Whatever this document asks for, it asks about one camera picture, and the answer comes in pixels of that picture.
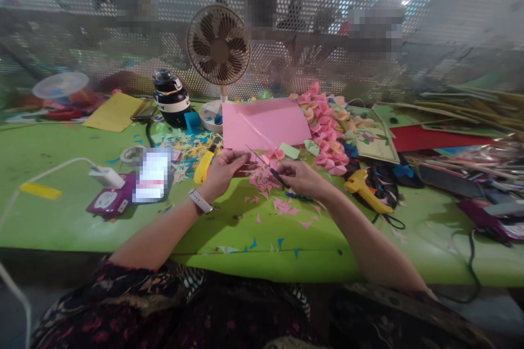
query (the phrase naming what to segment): tape roll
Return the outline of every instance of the tape roll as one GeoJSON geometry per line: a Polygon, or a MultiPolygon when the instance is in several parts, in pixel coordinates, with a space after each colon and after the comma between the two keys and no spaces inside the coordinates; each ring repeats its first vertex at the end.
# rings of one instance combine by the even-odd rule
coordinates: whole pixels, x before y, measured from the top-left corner
{"type": "Polygon", "coordinates": [[[146,148],[141,145],[131,146],[120,154],[120,160],[126,165],[133,165],[133,158],[139,157],[145,152],[146,148]]]}

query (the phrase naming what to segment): black bottle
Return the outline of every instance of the black bottle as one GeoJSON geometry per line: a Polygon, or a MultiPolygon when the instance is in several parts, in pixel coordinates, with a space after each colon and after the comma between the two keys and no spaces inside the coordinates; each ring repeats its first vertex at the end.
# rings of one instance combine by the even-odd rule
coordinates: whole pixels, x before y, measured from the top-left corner
{"type": "Polygon", "coordinates": [[[170,126],[186,126],[184,113],[191,112],[189,94],[182,86],[180,79],[171,75],[168,69],[159,69],[153,75],[154,100],[170,126]]]}

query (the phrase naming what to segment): charging cable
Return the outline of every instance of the charging cable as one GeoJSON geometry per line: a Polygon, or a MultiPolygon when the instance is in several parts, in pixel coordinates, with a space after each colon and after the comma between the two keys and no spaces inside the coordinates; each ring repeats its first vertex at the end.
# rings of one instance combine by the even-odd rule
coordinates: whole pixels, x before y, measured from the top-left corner
{"type": "MultiPolygon", "coordinates": [[[[50,173],[56,172],[59,169],[62,169],[63,167],[72,164],[73,162],[77,161],[86,161],[89,163],[92,169],[99,172],[100,166],[96,165],[93,161],[84,158],[74,158],[72,160],[66,161],[63,164],[60,164],[58,166],[55,166],[52,169],[49,169],[48,171],[45,171],[44,173],[39,174],[38,176],[33,177],[32,179],[22,183],[20,186],[27,184],[27,183],[34,183],[37,180],[40,180],[42,177],[45,177],[49,175],[50,173]]],[[[5,221],[7,220],[7,216],[9,215],[11,209],[13,208],[13,205],[15,204],[16,199],[20,195],[20,187],[18,187],[16,190],[13,191],[11,194],[11,198],[9,199],[9,202],[7,203],[4,212],[2,213],[2,217],[0,218],[0,231],[2,230],[2,226],[4,225],[5,221]]],[[[20,290],[20,288],[15,284],[15,281],[13,281],[12,277],[9,275],[7,270],[5,269],[4,265],[0,262],[0,277],[4,280],[5,284],[11,291],[11,293],[22,303],[23,309],[26,312],[26,349],[30,348],[31,344],[31,303],[25,296],[25,294],[20,290]]]]}

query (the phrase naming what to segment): yellow paper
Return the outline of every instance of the yellow paper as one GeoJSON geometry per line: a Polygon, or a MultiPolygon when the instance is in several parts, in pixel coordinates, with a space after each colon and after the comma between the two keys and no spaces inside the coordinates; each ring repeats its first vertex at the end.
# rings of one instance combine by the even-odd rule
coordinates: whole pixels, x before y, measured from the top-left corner
{"type": "Polygon", "coordinates": [[[107,131],[122,132],[133,122],[131,116],[136,113],[143,101],[124,93],[116,93],[84,122],[87,127],[107,131]]]}
{"type": "Polygon", "coordinates": [[[62,191],[37,183],[25,183],[20,186],[20,191],[41,196],[47,199],[58,199],[62,191]]]}

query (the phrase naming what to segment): patterned clothing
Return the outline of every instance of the patterned clothing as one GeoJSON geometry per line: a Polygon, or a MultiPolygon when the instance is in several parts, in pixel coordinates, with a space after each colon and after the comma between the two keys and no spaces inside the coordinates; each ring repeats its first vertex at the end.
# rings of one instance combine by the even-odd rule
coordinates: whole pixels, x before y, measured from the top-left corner
{"type": "Polygon", "coordinates": [[[131,269],[103,260],[92,280],[40,319],[32,348],[488,348],[427,293],[355,284],[331,303],[330,342],[308,320],[297,285],[180,267],[131,269]]]}

